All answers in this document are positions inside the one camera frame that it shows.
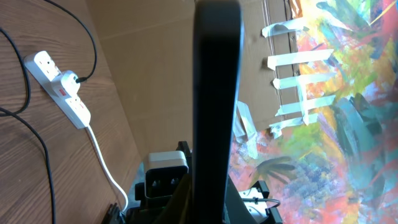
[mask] extension cord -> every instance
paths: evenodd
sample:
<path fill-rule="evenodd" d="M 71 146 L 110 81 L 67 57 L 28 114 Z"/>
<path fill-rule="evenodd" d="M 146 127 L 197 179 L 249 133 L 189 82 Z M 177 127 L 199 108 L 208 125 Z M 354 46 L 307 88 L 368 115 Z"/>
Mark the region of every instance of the extension cord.
<path fill-rule="evenodd" d="M 78 95 L 62 99 L 53 90 L 51 81 L 61 75 L 61 71 L 55 65 L 46 51 L 27 56 L 24 59 L 25 66 L 44 90 L 51 96 L 61 110 L 77 129 L 86 128 L 90 123 L 91 114 Z"/>

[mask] white cable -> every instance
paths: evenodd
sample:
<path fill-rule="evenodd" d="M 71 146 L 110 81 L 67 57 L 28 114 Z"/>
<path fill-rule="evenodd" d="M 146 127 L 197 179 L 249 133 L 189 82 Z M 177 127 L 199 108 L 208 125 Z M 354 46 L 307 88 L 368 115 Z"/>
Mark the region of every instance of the white cable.
<path fill-rule="evenodd" d="M 123 189 L 119 186 L 119 184 L 116 183 L 116 181 L 113 179 L 111 173 L 109 173 L 109 170 L 108 170 L 108 168 L 106 167 L 104 158 L 102 157 L 102 153 L 101 153 L 100 147 L 99 147 L 99 145 L 98 145 L 97 139 L 95 138 L 94 132 L 93 132 L 92 128 L 90 127 L 90 125 L 87 126 L 87 129 L 88 129 L 88 132 L 90 133 L 90 136 L 91 136 L 91 138 L 92 138 L 92 140 L 93 140 L 93 142 L 94 142 L 94 145 L 95 145 L 95 149 L 96 149 L 96 151 L 97 151 L 98 158 L 99 158 L 99 160 L 101 161 L 101 166 L 102 166 L 103 170 L 105 171 L 106 176 L 107 176 L 108 179 L 112 182 L 112 184 L 114 184 L 114 185 L 116 186 L 116 188 L 119 189 L 119 191 L 120 191 L 120 192 L 123 194 L 123 196 L 124 196 L 124 199 L 125 199 L 125 201 L 126 201 L 126 203 L 124 204 L 124 208 L 123 208 L 123 210 L 122 210 L 122 212 L 124 212 L 124 211 L 127 209 L 127 205 L 128 205 L 128 203 L 129 203 L 129 199 L 127 198 L 127 195 L 126 195 L 126 193 L 124 192 L 124 190 L 123 190 Z"/>

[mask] wood surface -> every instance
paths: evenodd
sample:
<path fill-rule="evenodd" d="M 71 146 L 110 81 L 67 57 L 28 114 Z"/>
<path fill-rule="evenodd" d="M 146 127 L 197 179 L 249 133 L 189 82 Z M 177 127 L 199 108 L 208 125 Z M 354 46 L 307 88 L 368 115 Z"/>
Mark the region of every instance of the wood surface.
<path fill-rule="evenodd" d="M 84 0 L 54 0 L 92 31 L 98 48 L 94 75 L 79 96 L 91 112 L 91 127 L 109 171 L 128 193 L 141 158 Z M 0 0 L 0 26 L 24 57 L 46 50 L 60 70 L 89 74 L 93 49 L 84 29 L 60 9 L 41 0 Z M 45 141 L 55 187 L 57 223 L 100 223 L 109 204 L 124 205 L 108 182 L 90 137 L 76 129 L 29 74 L 32 99 L 20 114 Z M 0 106 L 15 111 L 25 99 L 17 57 L 0 34 Z M 51 202 L 42 146 L 14 118 L 0 118 L 0 223 L 50 223 Z"/>

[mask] cardboard box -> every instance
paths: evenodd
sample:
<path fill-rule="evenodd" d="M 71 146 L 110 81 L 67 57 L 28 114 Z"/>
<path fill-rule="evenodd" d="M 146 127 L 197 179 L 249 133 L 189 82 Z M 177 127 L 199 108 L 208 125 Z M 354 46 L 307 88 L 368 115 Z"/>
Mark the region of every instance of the cardboard box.
<path fill-rule="evenodd" d="M 194 1 L 87 3 L 141 156 L 174 150 L 183 140 L 192 146 Z M 293 66 L 276 72 L 263 66 L 269 55 L 294 51 L 294 35 L 260 36 L 265 26 L 286 21 L 290 9 L 277 0 L 240 3 L 245 41 L 239 101 L 249 105 L 256 129 L 262 130 L 287 119 L 275 117 L 280 104 L 297 101 L 293 88 L 280 94 L 271 85 L 275 77 L 291 77 Z"/>

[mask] cord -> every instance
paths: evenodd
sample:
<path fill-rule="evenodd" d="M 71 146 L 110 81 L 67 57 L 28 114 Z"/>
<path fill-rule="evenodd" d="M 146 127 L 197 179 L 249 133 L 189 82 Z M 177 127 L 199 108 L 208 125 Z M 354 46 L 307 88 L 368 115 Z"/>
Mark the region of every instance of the cord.
<path fill-rule="evenodd" d="M 90 74 L 87 77 L 81 77 L 81 78 L 77 78 L 76 82 L 77 83 L 81 83 L 86 81 L 89 77 L 91 77 L 94 74 L 95 68 L 97 66 L 97 48 L 95 45 L 95 41 L 93 38 L 93 35 L 91 34 L 91 32 L 88 30 L 87 26 L 84 25 L 84 23 L 79 20 L 79 18 L 77 18 L 77 16 L 75 16 L 73 13 L 71 13 L 68 9 L 65 9 L 64 7 L 60 6 L 59 4 L 51 1 L 51 0 L 44 0 L 45 2 L 48 2 L 50 4 L 52 4 L 55 7 L 58 7 L 59 9 L 61 9 L 62 11 L 66 12 L 67 14 L 69 14 L 70 16 L 72 16 L 74 19 L 76 19 L 81 26 L 83 26 L 83 28 L 87 31 L 87 34 L 90 36 L 91 42 L 93 43 L 93 48 L 94 48 L 94 64 L 93 64 L 93 69 L 91 70 Z"/>
<path fill-rule="evenodd" d="M 4 112 L 8 116 L 14 117 L 18 121 L 20 121 L 22 124 L 27 126 L 27 128 L 29 128 L 30 131 L 32 131 L 32 133 L 37 137 L 37 139 L 40 141 L 40 143 L 43 146 L 44 155 L 45 155 L 45 167 L 47 168 L 47 176 L 49 177 L 49 184 L 50 184 L 52 223 L 55 224 L 55 193 L 54 193 L 54 184 L 52 182 L 49 151 L 47 150 L 47 146 L 45 145 L 43 139 L 40 137 L 40 135 L 37 133 L 37 131 L 34 128 L 32 128 L 32 126 L 28 122 L 26 122 L 24 119 L 20 118 L 15 113 L 10 112 L 10 111 L 8 111 L 8 110 L 6 110 L 4 108 L 1 108 L 1 107 L 0 107 L 0 111 Z"/>
<path fill-rule="evenodd" d="M 0 32 L 7 38 L 7 40 L 10 42 L 12 48 L 14 49 L 19 63 L 21 65 L 21 69 L 22 69 L 22 73 L 24 74 L 24 79 L 25 79 L 25 88 L 26 88 L 26 99 L 25 99 L 25 103 L 24 105 L 17 111 L 13 112 L 14 114 L 19 114 L 21 112 L 23 112 L 24 110 L 26 110 L 26 108 L 29 106 L 30 103 L 30 83 L 29 83 L 29 77 L 27 75 L 27 71 L 24 65 L 24 61 L 22 60 L 22 57 L 18 51 L 17 46 L 15 45 L 14 41 L 12 41 L 11 37 L 7 34 L 6 31 L 4 31 L 1 27 L 0 27 Z M 7 113 L 0 113 L 0 117 L 5 117 L 5 116 L 11 116 Z"/>
<path fill-rule="evenodd" d="M 129 199 L 127 198 L 127 195 L 126 195 L 126 193 L 124 192 L 124 190 L 123 190 L 123 189 L 119 186 L 119 184 L 116 183 L 116 181 L 113 179 L 111 173 L 109 173 L 109 170 L 108 170 L 108 168 L 106 167 L 104 158 L 102 157 L 102 153 L 101 153 L 100 147 L 99 147 L 99 145 L 98 145 L 97 139 L 95 138 L 94 132 L 93 132 L 93 130 L 92 130 L 92 128 L 91 128 L 90 125 L 87 126 L 87 130 L 88 130 L 88 132 L 89 132 L 89 134 L 90 134 L 90 136 L 91 136 L 91 138 L 92 138 L 92 140 L 93 140 L 93 142 L 94 142 L 94 145 L 95 145 L 95 149 L 96 149 L 96 151 L 97 151 L 98 158 L 99 158 L 99 160 L 101 161 L 101 166 L 102 166 L 103 170 L 105 171 L 106 176 L 107 176 L 108 179 L 112 182 L 112 184 L 115 185 L 115 187 L 116 187 L 116 188 L 123 194 L 123 196 L 124 196 L 124 199 L 125 199 L 125 201 L 126 201 L 126 203 L 124 204 L 124 208 L 123 208 L 123 210 L 122 210 L 122 212 L 124 212 L 124 211 L 127 209 L 127 205 L 129 204 Z"/>
<path fill-rule="evenodd" d="M 242 198 L 244 202 L 275 202 L 276 204 L 269 208 L 276 208 L 280 205 L 280 201 L 272 198 Z"/>

